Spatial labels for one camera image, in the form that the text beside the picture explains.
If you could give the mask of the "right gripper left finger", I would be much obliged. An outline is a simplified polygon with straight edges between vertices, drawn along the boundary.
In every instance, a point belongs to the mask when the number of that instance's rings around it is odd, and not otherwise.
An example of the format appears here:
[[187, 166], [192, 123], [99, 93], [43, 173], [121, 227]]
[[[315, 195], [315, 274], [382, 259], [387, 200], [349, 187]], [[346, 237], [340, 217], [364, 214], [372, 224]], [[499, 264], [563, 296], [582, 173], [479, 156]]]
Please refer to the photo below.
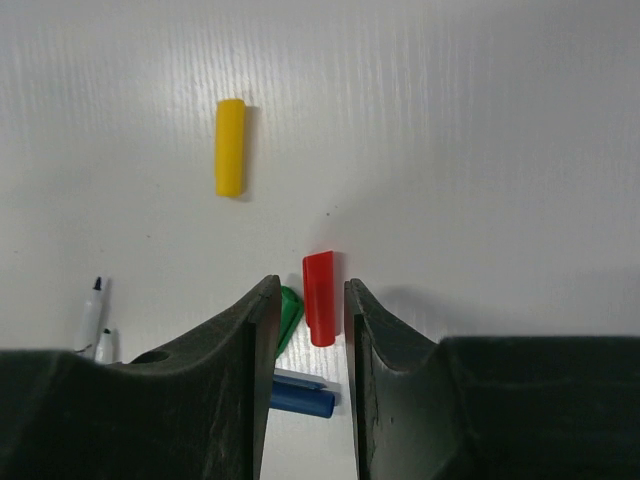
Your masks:
[[281, 312], [269, 275], [129, 363], [1, 354], [5, 479], [256, 479]]

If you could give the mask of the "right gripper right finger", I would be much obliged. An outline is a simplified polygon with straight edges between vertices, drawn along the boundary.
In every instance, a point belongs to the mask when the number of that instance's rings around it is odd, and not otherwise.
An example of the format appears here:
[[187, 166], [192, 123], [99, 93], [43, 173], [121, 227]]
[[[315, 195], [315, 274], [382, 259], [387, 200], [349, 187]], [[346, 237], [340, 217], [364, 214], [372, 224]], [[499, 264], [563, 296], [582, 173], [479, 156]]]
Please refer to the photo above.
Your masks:
[[362, 479], [635, 479], [639, 341], [465, 336], [432, 341], [365, 284], [344, 285]]

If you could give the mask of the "red pen cap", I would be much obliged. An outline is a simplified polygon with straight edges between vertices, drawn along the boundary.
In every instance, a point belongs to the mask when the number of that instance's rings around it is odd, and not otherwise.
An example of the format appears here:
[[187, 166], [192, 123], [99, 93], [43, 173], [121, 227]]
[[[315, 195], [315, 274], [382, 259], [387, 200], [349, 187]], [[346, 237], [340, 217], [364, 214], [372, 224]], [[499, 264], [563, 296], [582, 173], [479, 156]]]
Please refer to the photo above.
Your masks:
[[341, 332], [343, 255], [334, 250], [314, 253], [303, 258], [302, 267], [311, 343], [316, 347], [331, 346]]

